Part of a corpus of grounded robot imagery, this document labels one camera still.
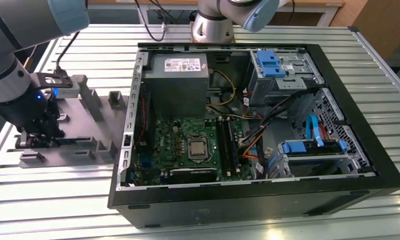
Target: label sticker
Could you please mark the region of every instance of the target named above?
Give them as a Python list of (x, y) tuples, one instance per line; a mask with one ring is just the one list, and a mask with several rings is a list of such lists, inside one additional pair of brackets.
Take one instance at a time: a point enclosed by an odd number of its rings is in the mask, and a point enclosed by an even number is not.
[(243, 103), (245, 106), (249, 106), (249, 99), (247, 97), (243, 98)]
[(263, 172), (264, 172), (264, 167), (260, 165), (259, 162), (256, 163), (255, 168), (257, 169), (257, 171), (260, 172), (260, 174), (263, 174)]
[(200, 67), (200, 58), (168, 58), (164, 61), (165, 72), (199, 72)]
[(288, 65), (281, 65), (283, 70), (293, 70), (293, 66), (291, 64)]

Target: blue plastic tab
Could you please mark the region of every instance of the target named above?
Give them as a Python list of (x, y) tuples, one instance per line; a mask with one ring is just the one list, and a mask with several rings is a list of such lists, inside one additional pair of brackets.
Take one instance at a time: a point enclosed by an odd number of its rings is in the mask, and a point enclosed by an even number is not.
[(289, 145), (287, 145), (285, 143), (281, 144), (281, 147), (283, 147), (283, 152), (287, 154), (291, 152), (291, 149), (289, 149)]
[(313, 133), (313, 139), (317, 141), (319, 147), (323, 147), (325, 144), (323, 143), (321, 136), (320, 136), (319, 120), (316, 115), (308, 115), (307, 117), (307, 123), (305, 123), (307, 139), (312, 139), (312, 133)]
[(283, 78), (287, 76), (285, 71), (280, 68), (280, 60), (273, 51), (257, 51), (257, 62), (261, 67), (261, 75), (265, 78)]
[(285, 144), (291, 149), (291, 153), (307, 153), (307, 148), (301, 141), (287, 141)]
[(339, 146), (340, 146), (341, 152), (343, 153), (347, 152), (348, 146), (347, 146), (347, 142), (344, 140), (339, 140)]
[(275, 161), (276, 161), (276, 155), (273, 155), (272, 158), (269, 159), (268, 164), (267, 164), (267, 169), (269, 169), (272, 167)]

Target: motherboard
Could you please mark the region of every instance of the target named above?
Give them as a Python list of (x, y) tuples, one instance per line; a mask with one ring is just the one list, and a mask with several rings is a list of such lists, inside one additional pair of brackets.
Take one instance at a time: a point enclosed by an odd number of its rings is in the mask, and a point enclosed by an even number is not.
[(154, 126), (153, 153), (138, 157), (142, 185), (252, 179), (249, 161), (235, 144), (244, 137), (239, 119), (157, 120)]

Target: black computer chassis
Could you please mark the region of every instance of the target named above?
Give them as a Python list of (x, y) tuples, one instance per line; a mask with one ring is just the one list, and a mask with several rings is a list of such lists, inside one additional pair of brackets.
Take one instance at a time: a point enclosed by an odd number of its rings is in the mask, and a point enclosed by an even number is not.
[(116, 209), (137, 228), (197, 226), (223, 222), (328, 215), (364, 199), (400, 190), (400, 173), (348, 93), (329, 60), (316, 44), (140, 43), (146, 52), (174, 53), (173, 49), (305, 48), (325, 79), (348, 125), (371, 161), (376, 176), (255, 182), (244, 185), (116, 191), (118, 161), (112, 173), (108, 208)]

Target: aluminum workbench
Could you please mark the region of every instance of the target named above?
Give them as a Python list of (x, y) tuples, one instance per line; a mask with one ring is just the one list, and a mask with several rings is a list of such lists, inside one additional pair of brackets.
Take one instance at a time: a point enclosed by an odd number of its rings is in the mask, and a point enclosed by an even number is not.
[[(158, 36), (161, 27), (150, 26)], [(189, 42), (188, 25), (170, 26), (166, 42)], [(235, 27), (243, 43), (320, 44), (341, 81), (364, 113), (400, 171), (400, 79), (368, 45), (347, 28), (267, 27), (247, 33)], [(54, 40), (37, 72), (50, 72), (70, 37)], [(141, 25), (90, 25), (81, 31), (61, 67), (88, 76), (100, 95), (130, 91), (137, 43), (150, 42)], [(106, 208), (113, 166), (92, 165), (21, 169), (14, 146), (16, 129), (0, 133), (0, 239), (72, 239), (118, 236), (120, 239), (356, 239), (400, 238), (400, 191), (360, 202), (333, 215), (193, 227), (136, 229)]]

